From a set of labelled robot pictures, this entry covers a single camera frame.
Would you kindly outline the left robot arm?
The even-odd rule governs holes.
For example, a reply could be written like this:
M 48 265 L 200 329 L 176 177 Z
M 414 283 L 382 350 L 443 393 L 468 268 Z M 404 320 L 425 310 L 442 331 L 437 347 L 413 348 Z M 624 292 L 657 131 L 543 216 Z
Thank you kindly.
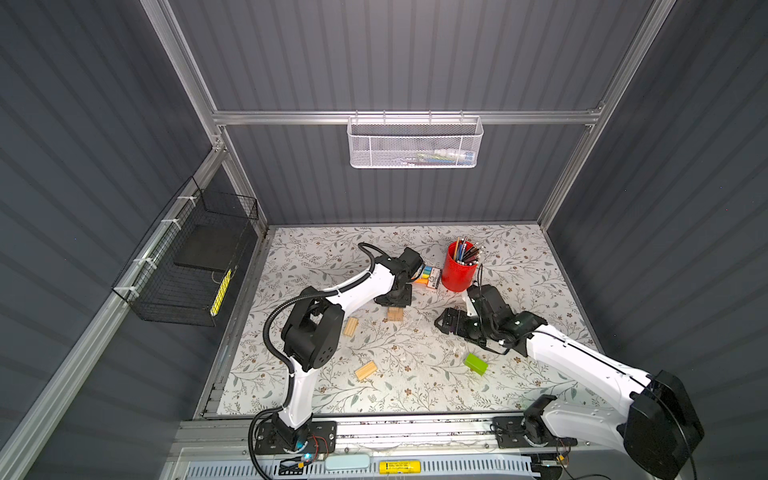
M 310 421 L 319 371 L 334 356 L 344 322 L 369 302 L 395 308 L 411 304 L 422 257 L 409 247 L 398 256 L 365 242 L 358 247 L 369 258 L 366 269 L 333 287 L 307 287 L 288 303 L 292 310 L 281 331 L 283 351 L 272 353 L 289 370 L 287 399 L 277 417 L 291 430 Z

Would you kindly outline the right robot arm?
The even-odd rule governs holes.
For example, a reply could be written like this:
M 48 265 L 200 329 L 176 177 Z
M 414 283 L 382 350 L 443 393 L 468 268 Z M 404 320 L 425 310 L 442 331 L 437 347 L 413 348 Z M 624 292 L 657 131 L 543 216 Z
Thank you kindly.
M 627 454 L 658 479 L 674 479 L 692 464 L 704 428 L 682 383 L 662 370 L 651 375 L 613 360 L 561 333 L 544 318 L 515 313 L 491 285 L 463 294 L 466 308 L 445 309 L 435 320 L 444 334 L 484 350 L 499 345 L 570 377 L 608 404 L 577 405 L 543 394 L 522 414 L 513 432 L 533 447 L 583 440 Z

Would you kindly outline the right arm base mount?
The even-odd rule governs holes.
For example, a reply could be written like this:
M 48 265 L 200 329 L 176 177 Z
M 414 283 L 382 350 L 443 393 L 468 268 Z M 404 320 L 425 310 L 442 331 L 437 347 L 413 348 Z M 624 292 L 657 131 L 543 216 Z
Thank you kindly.
M 529 421 L 524 416 L 493 417 L 490 431 L 500 448 L 571 448 L 578 445 L 576 438 L 556 437 L 544 426 L 542 421 Z

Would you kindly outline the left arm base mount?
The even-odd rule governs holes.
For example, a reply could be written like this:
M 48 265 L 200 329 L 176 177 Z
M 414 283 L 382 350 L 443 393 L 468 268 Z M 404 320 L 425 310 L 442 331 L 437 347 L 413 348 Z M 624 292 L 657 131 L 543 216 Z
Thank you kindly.
M 334 453 L 337 427 L 334 421 L 309 420 L 293 429 L 279 419 L 266 420 L 256 427 L 251 445 L 258 455 Z

